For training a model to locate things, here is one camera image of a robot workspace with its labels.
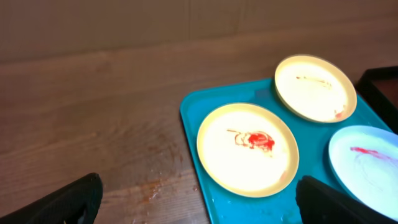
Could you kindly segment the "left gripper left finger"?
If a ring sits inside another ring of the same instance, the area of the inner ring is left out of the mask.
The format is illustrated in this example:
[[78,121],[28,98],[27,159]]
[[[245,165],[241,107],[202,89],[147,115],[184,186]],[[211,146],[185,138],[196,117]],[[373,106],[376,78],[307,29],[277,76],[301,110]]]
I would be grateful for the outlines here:
[[1,224],[93,224],[103,198],[103,183],[90,173],[1,217]]

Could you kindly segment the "yellow-green plate with ketchup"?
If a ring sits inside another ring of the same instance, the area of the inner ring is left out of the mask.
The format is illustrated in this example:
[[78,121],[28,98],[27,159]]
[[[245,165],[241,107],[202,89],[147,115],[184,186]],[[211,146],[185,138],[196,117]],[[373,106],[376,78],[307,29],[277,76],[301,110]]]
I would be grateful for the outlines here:
[[198,129],[197,153],[217,184],[252,198],[284,190],[300,159],[289,127],[274,113],[250,103],[231,103],[209,113]]

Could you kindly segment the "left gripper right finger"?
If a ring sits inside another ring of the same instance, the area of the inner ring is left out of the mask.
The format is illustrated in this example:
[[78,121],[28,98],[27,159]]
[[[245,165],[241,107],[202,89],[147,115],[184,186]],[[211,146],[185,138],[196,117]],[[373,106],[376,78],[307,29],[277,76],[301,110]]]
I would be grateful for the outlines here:
[[308,175],[298,181],[295,200],[303,224],[397,224]]

